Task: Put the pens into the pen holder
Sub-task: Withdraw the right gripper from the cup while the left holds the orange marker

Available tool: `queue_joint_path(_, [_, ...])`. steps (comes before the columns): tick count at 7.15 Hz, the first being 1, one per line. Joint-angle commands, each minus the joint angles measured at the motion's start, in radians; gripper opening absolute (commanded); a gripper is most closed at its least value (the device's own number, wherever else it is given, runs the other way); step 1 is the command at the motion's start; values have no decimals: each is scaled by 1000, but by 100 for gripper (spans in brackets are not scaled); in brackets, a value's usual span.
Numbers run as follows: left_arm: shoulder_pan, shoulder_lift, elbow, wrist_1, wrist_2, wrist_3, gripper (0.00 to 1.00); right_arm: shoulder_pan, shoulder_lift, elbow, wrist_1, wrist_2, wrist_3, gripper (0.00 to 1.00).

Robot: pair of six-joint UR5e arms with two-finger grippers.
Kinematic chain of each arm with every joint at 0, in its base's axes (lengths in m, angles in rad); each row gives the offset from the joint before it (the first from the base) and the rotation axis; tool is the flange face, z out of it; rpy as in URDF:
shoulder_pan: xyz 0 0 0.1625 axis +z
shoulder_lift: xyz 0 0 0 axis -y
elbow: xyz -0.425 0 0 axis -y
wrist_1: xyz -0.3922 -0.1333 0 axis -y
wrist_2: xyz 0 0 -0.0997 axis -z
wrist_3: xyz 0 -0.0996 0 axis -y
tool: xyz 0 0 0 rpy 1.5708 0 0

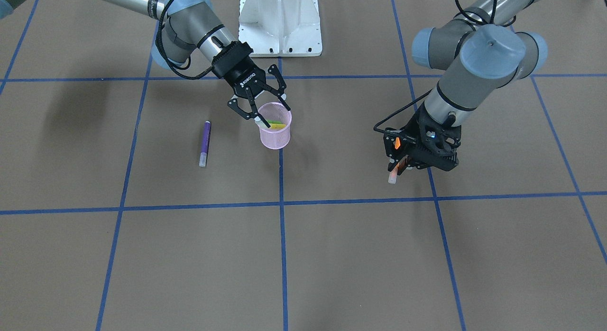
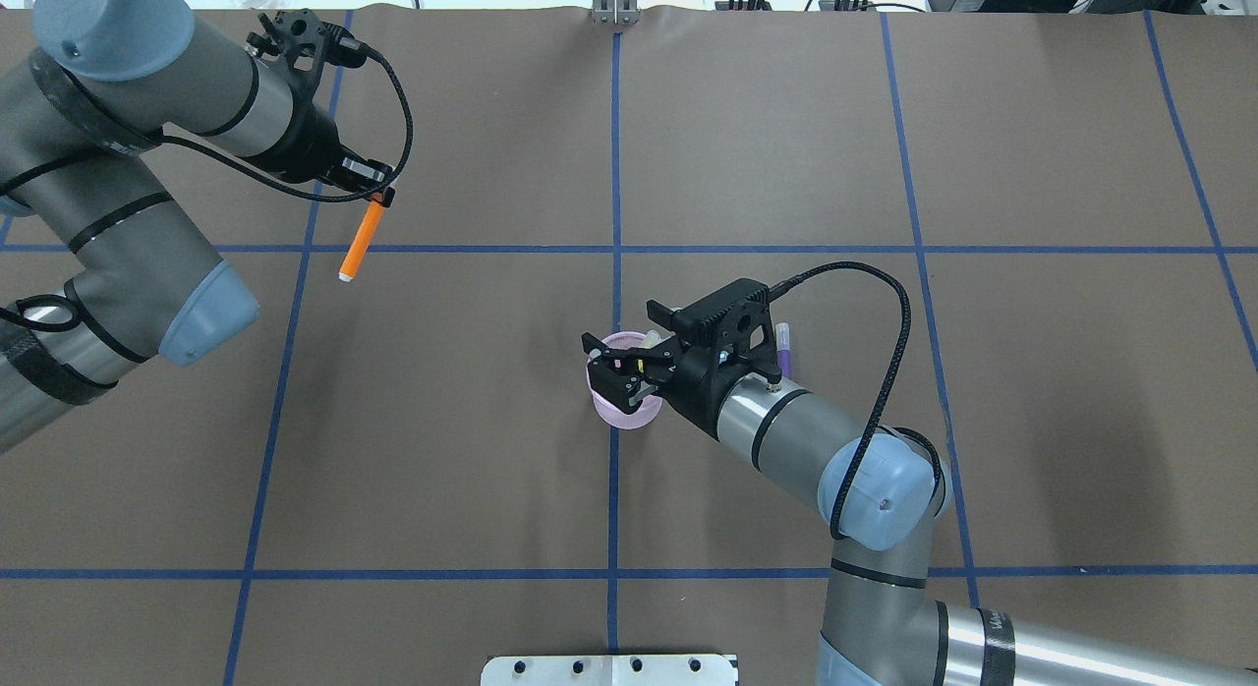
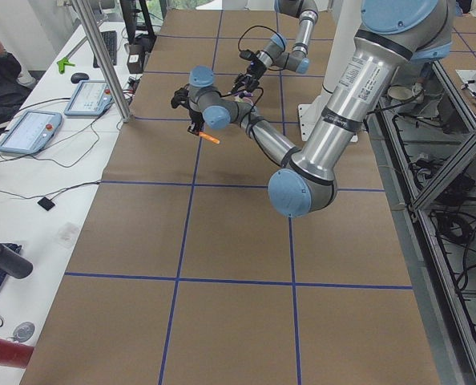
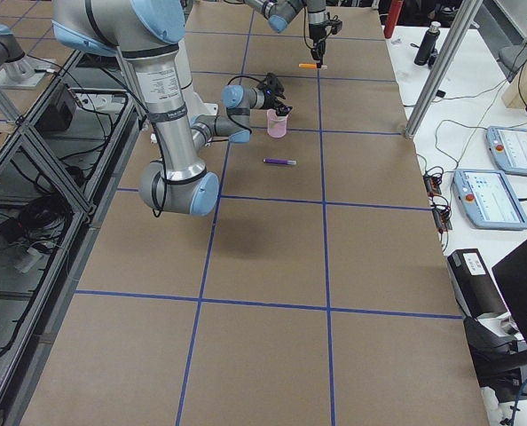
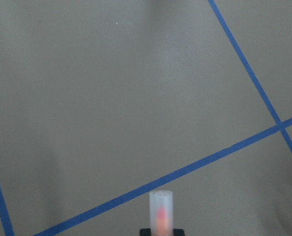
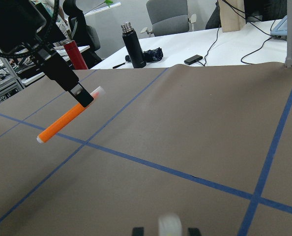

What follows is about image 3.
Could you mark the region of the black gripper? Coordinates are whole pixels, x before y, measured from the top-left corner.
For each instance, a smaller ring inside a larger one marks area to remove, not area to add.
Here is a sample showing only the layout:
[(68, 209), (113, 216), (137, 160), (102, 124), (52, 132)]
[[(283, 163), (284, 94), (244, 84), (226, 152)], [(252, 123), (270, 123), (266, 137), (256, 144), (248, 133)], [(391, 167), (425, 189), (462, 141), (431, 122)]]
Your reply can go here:
[(260, 86), (260, 79), (265, 73), (263, 63), (250, 63), (245, 75), (238, 75), (233, 83), (232, 93), (237, 93), (240, 89), (253, 93)]
[(192, 108), (189, 109), (189, 116), (192, 123), (188, 126), (188, 132), (199, 136), (203, 131), (202, 127), (204, 126), (204, 118), (200, 111), (195, 111)]

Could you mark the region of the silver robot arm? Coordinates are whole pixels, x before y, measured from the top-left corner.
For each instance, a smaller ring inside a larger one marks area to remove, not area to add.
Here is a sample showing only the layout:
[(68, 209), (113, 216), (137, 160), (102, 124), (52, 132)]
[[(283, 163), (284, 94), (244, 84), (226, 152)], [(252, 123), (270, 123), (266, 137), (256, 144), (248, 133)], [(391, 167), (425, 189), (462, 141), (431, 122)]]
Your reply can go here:
[(323, 209), (337, 194), (334, 166), (377, 105), (394, 72), (406, 63), (446, 57), (455, 16), (452, 1), (342, 1), (337, 29), (353, 34), (333, 47), (348, 55), (309, 138), (298, 148), (247, 102), (225, 99), (210, 68), (194, 67), (184, 87), (191, 130), (241, 127), (278, 166), (268, 182), (272, 206), (286, 217)]
[(260, 86), (260, 79), (267, 70), (276, 67), (278, 71), (289, 70), (298, 74), (305, 74), (309, 68), (308, 58), (309, 44), (312, 33), (319, 18), (317, 4), (314, 1), (275, 1), (274, 10), (277, 13), (294, 17), (298, 20), (298, 31), (292, 50), (287, 52), (287, 39), (277, 31), (272, 30), (273, 35), (268, 44), (258, 50), (243, 49), (241, 39), (253, 28), (249, 27), (240, 37), (237, 44), (240, 58), (248, 62), (245, 73), (238, 74), (233, 83), (230, 93), (237, 94), (239, 91), (254, 92)]

